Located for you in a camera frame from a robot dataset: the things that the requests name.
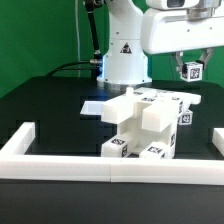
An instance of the white block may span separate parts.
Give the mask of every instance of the white block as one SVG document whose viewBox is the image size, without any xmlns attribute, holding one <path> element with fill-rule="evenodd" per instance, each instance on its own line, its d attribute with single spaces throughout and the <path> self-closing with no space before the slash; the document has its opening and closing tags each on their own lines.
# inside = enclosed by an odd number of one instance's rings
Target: white block
<svg viewBox="0 0 224 224">
<path fill-rule="evenodd" d="M 24 122 L 0 150 L 1 156 L 23 155 L 35 138 L 35 123 Z"/>
<path fill-rule="evenodd" d="M 121 159 L 111 165 L 111 182 L 224 185 L 223 161 Z"/>
<path fill-rule="evenodd" d="M 212 143 L 224 156 L 224 128 L 214 128 Z"/>
<path fill-rule="evenodd" d="M 116 135 L 102 145 L 101 157 L 127 157 L 137 145 L 137 142 L 137 136 L 131 132 Z"/>
<path fill-rule="evenodd" d="M 102 104 L 101 101 L 85 101 L 81 113 L 84 115 L 101 115 L 102 114 Z"/>
<path fill-rule="evenodd" d="M 197 62 L 188 62 L 185 64 L 186 73 L 181 72 L 180 78 L 187 82 L 202 80 L 203 65 Z"/>
<path fill-rule="evenodd" d="M 108 100 L 102 105 L 103 122 L 119 124 L 133 116 L 133 97 L 119 96 Z"/>
<path fill-rule="evenodd" d="M 0 178 L 110 182 L 114 159 L 81 156 L 0 157 Z"/>
<path fill-rule="evenodd" d="M 179 115 L 179 106 L 169 102 L 152 104 L 143 110 L 142 129 L 161 132 Z"/>
<path fill-rule="evenodd" d="M 193 120 L 193 112 L 191 110 L 187 110 L 185 113 L 183 113 L 179 119 L 178 124 L 179 125 L 191 125 Z"/>
<path fill-rule="evenodd" d="M 139 158 L 144 159 L 162 159 L 165 157 L 167 145 L 162 142 L 152 142 L 140 154 Z"/>
</svg>

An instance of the green backdrop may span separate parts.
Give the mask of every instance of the green backdrop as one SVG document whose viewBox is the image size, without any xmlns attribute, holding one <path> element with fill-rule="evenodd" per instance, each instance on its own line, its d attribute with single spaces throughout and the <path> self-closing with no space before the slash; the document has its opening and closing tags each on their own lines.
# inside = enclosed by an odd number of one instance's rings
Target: green backdrop
<svg viewBox="0 0 224 224">
<path fill-rule="evenodd" d="M 143 11 L 144 0 L 134 0 Z M 81 59 L 93 56 L 92 41 L 83 1 L 79 0 Z M 102 52 L 108 46 L 108 11 L 95 11 Z M 55 67 L 78 59 L 75 28 L 75 0 L 0 1 L 0 96 L 30 77 L 43 76 Z M 224 48 L 217 48 L 205 72 L 204 80 L 224 86 L 222 58 Z M 199 52 L 188 52 L 186 60 L 195 60 Z M 172 79 L 169 55 L 150 56 L 153 79 Z M 63 75 L 77 75 L 66 72 Z"/>
</svg>

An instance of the stacked blocks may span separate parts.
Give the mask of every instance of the stacked blocks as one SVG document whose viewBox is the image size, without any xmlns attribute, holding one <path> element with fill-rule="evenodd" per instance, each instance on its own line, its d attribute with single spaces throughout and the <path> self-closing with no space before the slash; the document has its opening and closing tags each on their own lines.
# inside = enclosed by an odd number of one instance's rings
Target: stacked blocks
<svg viewBox="0 0 224 224">
<path fill-rule="evenodd" d="M 101 120 L 117 124 L 117 135 L 102 145 L 101 156 L 173 158 L 177 123 L 192 123 L 189 107 L 200 100 L 190 93 L 128 87 L 126 94 L 102 105 Z"/>
</svg>

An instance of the black table surface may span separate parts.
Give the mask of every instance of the black table surface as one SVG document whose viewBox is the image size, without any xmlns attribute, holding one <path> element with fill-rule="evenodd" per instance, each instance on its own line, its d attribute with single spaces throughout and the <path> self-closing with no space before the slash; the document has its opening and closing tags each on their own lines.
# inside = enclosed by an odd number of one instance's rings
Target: black table surface
<svg viewBox="0 0 224 224">
<path fill-rule="evenodd" d="M 152 88 L 200 94 L 193 124 L 179 126 L 175 158 L 223 160 L 212 144 L 224 127 L 217 84 L 153 81 Z M 36 123 L 27 154 L 99 156 L 116 126 L 80 115 L 84 101 L 121 93 L 80 78 L 36 77 L 0 99 L 0 144 L 24 121 Z M 223 186 L 0 180 L 0 223 L 222 223 Z"/>
</svg>

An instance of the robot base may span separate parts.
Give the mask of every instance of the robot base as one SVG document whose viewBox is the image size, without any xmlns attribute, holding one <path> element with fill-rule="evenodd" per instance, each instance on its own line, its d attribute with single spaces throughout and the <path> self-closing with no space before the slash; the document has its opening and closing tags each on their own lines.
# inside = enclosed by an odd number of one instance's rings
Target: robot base
<svg viewBox="0 0 224 224">
<path fill-rule="evenodd" d="M 139 84 L 115 84 L 115 83 L 109 83 L 106 81 L 97 80 L 97 86 L 104 89 L 109 90 L 115 90 L 115 91 L 126 91 L 127 87 L 133 87 L 134 89 L 140 88 L 140 87 L 151 87 L 152 85 L 152 79 L 149 78 L 147 82 L 142 82 Z"/>
</svg>

